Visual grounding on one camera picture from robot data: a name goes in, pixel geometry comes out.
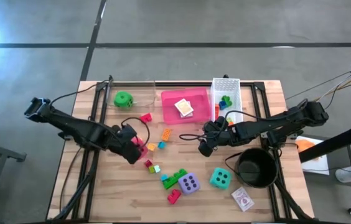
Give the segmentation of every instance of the red lego brick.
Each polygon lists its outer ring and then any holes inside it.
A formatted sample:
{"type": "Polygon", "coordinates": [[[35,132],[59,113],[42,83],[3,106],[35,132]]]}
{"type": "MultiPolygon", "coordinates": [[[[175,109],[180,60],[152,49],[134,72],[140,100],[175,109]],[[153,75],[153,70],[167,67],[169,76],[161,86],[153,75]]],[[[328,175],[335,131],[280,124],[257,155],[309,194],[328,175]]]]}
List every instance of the red lego brick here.
{"type": "Polygon", "coordinates": [[[150,113],[147,113],[147,114],[140,116],[139,119],[141,119],[141,121],[143,121],[144,123],[147,123],[147,122],[152,121],[152,116],[150,113]]]}
{"type": "Polygon", "coordinates": [[[178,200],[178,198],[181,196],[181,191],[179,190],[172,190],[171,194],[167,197],[168,201],[170,202],[170,204],[175,204],[176,201],[178,200]]]}
{"type": "Polygon", "coordinates": [[[152,162],[149,161],[149,160],[147,160],[144,164],[145,164],[146,167],[150,167],[150,166],[153,165],[152,162]]]}

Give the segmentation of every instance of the green ball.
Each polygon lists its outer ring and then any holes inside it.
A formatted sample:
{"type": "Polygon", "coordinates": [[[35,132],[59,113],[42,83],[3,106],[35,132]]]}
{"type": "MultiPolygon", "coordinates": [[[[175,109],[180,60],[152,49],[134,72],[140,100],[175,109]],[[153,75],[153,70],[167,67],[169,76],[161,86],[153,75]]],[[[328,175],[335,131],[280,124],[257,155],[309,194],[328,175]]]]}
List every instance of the green ball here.
{"type": "Polygon", "coordinates": [[[133,106],[133,96],[126,91],[119,91],[115,96],[114,104],[120,108],[130,108],[133,106]]]}

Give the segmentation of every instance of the purple dice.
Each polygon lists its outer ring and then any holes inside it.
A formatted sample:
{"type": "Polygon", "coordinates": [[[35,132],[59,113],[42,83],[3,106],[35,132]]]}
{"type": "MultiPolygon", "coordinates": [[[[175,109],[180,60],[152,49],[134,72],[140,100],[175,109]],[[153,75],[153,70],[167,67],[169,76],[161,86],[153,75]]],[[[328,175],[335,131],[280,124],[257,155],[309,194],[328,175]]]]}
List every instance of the purple dice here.
{"type": "Polygon", "coordinates": [[[199,190],[200,184],[194,173],[189,173],[178,180],[182,193],[188,195],[199,190]]]}

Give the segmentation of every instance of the gray floor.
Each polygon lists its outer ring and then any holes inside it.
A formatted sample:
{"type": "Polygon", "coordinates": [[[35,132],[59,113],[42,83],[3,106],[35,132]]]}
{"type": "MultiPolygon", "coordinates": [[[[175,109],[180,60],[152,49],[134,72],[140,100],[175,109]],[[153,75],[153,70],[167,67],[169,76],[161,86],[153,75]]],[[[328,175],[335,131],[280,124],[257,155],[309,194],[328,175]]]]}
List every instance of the gray floor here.
{"type": "MultiPolygon", "coordinates": [[[[89,43],[100,0],[0,0],[0,43],[89,43]]],[[[97,42],[351,42],[351,0],[108,0],[97,42]]],[[[26,120],[32,97],[75,91],[87,49],[0,49],[0,146],[27,153],[0,180],[0,222],[42,221],[63,141],[26,120]]],[[[87,80],[281,80],[285,96],[349,71],[351,48],[95,49],[87,80]]],[[[288,101],[313,99],[334,80],[288,101]]],[[[329,98],[323,100],[327,105],[329,98]]],[[[74,97],[57,102],[71,113],[74,97]]],[[[307,134],[351,128],[350,90],[307,134]]],[[[317,218],[351,223],[348,187],[307,183],[317,218]]]]}

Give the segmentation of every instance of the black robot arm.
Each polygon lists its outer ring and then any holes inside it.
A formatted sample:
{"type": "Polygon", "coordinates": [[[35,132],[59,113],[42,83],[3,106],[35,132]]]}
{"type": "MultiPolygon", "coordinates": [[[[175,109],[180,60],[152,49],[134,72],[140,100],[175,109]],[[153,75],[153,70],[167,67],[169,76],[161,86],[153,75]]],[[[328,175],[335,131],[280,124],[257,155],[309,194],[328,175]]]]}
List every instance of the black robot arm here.
{"type": "Polygon", "coordinates": [[[109,127],[94,121],[74,118],[55,109],[50,100],[43,98],[33,98],[24,114],[32,121],[55,126],[62,130],[58,133],[61,138],[72,136],[78,145],[86,149],[109,149],[123,156],[130,164],[134,164],[141,155],[138,147],[131,142],[137,132],[128,124],[122,128],[117,125],[109,127]]]}
{"type": "Polygon", "coordinates": [[[217,146],[248,144],[262,133],[265,133],[267,146],[279,147],[289,135],[301,134],[301,129],[305,126],[323,125],[328,119],[329,116],[321,103],[310,101],[269,118],[244,121],[230,126],[226,119],[220,116],[214,122],[209,121],[204,125],[206,140],[199,140],[199,151],[208,157],[217,146]]]}

